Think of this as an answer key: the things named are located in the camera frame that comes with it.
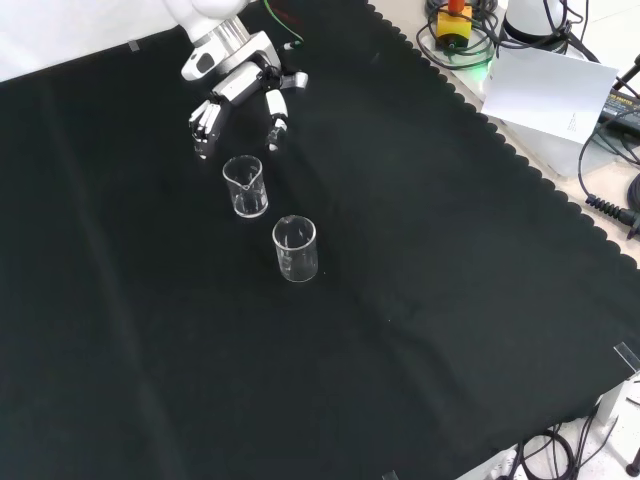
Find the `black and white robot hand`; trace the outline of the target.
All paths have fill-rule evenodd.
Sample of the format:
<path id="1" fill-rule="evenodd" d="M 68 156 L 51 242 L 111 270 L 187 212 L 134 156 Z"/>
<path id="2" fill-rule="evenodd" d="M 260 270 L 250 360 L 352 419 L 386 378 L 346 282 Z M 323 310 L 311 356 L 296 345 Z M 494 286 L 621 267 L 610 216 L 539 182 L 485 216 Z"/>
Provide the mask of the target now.
<path id="1" fill-rule="evenodd" d="M 220 81 L 190 115 L 188 123 L 198 157 L 210 157 L 232 108 L 257 92 L 265 95 L 270 128 L 266 147 L 280 149 L 289 127 L 289 113 L 282 94 L 285 89 L 304 89 L 309 76 L 286 69 L 264 32 L 240 35 L 231 41 L 209 39 L 194 49 L 182 69 L 187 81 L 202 80 L 216 74 Z"/>

